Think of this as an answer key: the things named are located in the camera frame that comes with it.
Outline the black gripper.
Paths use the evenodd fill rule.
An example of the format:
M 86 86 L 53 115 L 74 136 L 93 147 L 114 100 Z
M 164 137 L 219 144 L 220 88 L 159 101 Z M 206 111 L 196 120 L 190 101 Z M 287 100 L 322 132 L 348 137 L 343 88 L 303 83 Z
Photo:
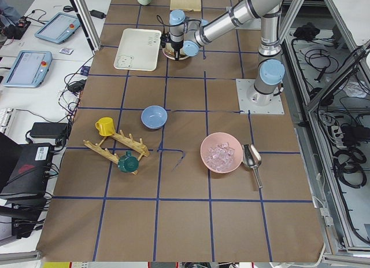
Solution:
M 169 46 L 174 50 L 174 58 L 176 61 L 180 59 L 180 49 L 183 47 L 184 33 L 167 32 L 161 35 L 161 47 L 169 49 Z

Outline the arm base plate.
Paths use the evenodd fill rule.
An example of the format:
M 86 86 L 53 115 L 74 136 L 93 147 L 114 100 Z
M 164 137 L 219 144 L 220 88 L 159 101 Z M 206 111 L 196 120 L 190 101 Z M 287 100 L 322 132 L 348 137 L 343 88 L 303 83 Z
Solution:
M 237 79 L 239 111 L 242 114 L 284 115 L 281 95 L 276 87 L 272 94 L 261 94 L 254 88 L 254 79 Z

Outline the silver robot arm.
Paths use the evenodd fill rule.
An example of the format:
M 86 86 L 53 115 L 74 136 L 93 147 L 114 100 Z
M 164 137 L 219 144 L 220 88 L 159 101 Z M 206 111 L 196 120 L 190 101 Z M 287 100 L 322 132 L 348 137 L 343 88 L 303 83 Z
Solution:
M 161 35 L 161 47 L 166 57 L 175 61 L 194 57 L 201 47 L 208 45 L 226 33 L 237 29 L 250 20 L 261 21 L 261 40 L 258 47 L 258 73 L 246 92 L 254 105 L 268 105 L 281 84 L 285 67 L 280 61 L 282 50 L 279 38 L 281 6 L 283 0 L 239 0 L 216 19 L 206 22 L 191 19 L 184 11 L 176 9 L 169 15 L 169 29 Z

